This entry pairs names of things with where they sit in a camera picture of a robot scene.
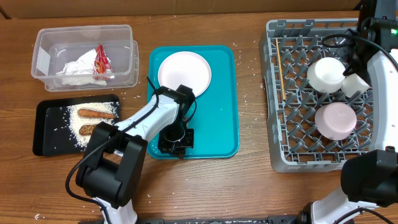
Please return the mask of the pink white bowl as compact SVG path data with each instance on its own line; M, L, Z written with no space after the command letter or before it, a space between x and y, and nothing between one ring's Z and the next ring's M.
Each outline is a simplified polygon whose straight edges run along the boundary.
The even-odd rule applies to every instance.
M354 110L340 102L322 106L315 113L315 126L320 134L331 140L347 138L356 126Z

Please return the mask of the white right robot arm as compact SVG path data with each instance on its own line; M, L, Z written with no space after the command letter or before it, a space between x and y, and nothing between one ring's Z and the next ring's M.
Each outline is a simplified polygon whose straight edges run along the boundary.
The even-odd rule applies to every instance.
M362 1L355 31L332 34L322 45L337 49L348 67L373 89L373 133L369 151L346 161L341 185L307 205L296 223L346 223L397 203L397 21L396 1Z

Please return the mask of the teal plastic tray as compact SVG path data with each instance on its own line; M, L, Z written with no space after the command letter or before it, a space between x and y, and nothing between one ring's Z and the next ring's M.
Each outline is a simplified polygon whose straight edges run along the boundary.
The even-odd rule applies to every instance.
M188 116L194 129L193 147L186 149L185 159L214 159L234 156L239 149L239 113L233 51L224 45L158 47L149 58L149 78L160 87L158 76L162 62L177 52L194 52L208 62L211 80L207 89L196 97Z

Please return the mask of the white napkin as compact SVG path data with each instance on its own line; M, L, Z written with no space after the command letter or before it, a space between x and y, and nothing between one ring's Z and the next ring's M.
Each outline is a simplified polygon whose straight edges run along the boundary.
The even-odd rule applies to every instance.
M96 50L92 49L78 58L77 61L68 62L65 64L62 71L57 72L56 75L89 75L94 72L94 61L97 56ZM80 86L87 84L106 85L104 80L96 80L94 77L75 77L63 78L63 85Z

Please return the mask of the wooden chopstick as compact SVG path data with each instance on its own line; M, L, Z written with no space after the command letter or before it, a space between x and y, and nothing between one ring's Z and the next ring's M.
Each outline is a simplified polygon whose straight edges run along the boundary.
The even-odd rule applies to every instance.
M277 63L278 63L278 69L279 69L282 100L285 101L286 97L285 97L285 88L284 88L284 77L283 77L283 72L282 72L282 63L281 63L282 61L281 61L281 57L280 57L279 41L277 38L275 39L275 47L276 47Z

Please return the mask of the orange carrot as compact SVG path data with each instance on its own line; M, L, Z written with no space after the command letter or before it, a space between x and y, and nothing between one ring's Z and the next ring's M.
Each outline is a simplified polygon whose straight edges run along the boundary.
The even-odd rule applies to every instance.
M100 111L88 110L88 109L79 109L77 114L84 118L104 118L104 119L115 119L116 115L111 113L105 113Z

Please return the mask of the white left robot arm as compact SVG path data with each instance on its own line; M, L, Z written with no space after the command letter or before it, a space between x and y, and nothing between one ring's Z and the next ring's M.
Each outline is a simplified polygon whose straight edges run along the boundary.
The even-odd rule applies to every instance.
M158 137L162 153L179 159L194 145L186 114L196 105L193 90L153 89L148 104L130 118L93 128L82 159L68 173L65 188L78 200L99 206L100 223L136 223L132 198L141 178L148 144Z

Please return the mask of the red silver snack wrapper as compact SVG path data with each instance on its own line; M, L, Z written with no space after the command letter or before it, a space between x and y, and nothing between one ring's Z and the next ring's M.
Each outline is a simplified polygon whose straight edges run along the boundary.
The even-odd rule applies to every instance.
M93 65L93 73L94 74L104 74L104 73L112 73L113 69L111 68L111 61L107 58L106 53L102 45L99 45L96 48L96 57Z

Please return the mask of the white cup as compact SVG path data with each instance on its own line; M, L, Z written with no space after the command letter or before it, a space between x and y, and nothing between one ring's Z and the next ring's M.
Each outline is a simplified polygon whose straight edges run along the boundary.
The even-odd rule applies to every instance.
M343 80L341 90L347 97L351 98L355 93L364 93L369 88L370 86L354 73Z

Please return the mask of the white plate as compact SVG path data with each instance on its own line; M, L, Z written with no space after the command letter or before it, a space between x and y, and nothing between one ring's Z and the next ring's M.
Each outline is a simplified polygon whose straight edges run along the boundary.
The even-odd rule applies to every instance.
M211 67L206 59L189 51L169 55L158 70L160 86L176 90L180 85L184 85L191 88L196 97L207 90L211 78Z

